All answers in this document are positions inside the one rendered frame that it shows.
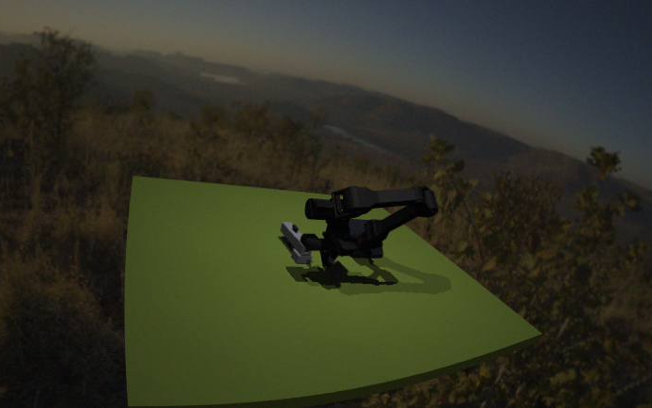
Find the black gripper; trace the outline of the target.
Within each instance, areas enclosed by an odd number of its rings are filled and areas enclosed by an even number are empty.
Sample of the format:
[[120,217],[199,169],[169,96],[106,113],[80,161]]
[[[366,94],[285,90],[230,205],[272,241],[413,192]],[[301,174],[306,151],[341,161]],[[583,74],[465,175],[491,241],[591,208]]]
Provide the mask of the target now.
[[322,233],[324,239],[319,239],[315,234],[303,234],[300,239],[300,243],[304,246],[306,250],[309,251],[319,251],[321,255],[322,266],[325,268],[330,268],[332,263],[328,261],[329,255],[335,260],[339,255],[337,254],[334,246],[329,245],[329,241],[333,236],[334,232],[340,230],[340,233],[345,233],[346,230],[349,230],[348,224],[338,224],[332,220],[326,220],[327,228],[326,231]]

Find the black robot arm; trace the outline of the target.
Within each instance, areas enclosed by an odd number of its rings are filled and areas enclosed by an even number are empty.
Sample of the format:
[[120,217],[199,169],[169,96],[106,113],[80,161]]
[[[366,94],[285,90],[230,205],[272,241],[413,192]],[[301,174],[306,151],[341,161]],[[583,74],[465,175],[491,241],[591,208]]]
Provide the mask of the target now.
[[[352,256],[354,251],[376,249],[383,246],[391,230],[416,217],[430,217],[438,212],[433,191],[426,186],[373,191],[367,187],[350,186],[331,192],[331,199],[309,198],[305,203],[305,216],[313,220],[332,220],[338,224],[348,224],[351,218],[367,214],[373,209],[406,206],[382,220],[369,220],[364,233],[355,233],[358,238],[349,236],[350,230],[334,232],[329,241],[341,257]],[[340,199],[343,195],[343,199]],[[354,240],[353,240],[354,239]],[[362,240],[362,241],[361,241]],[[369,249],[370,248],[370,249]]]

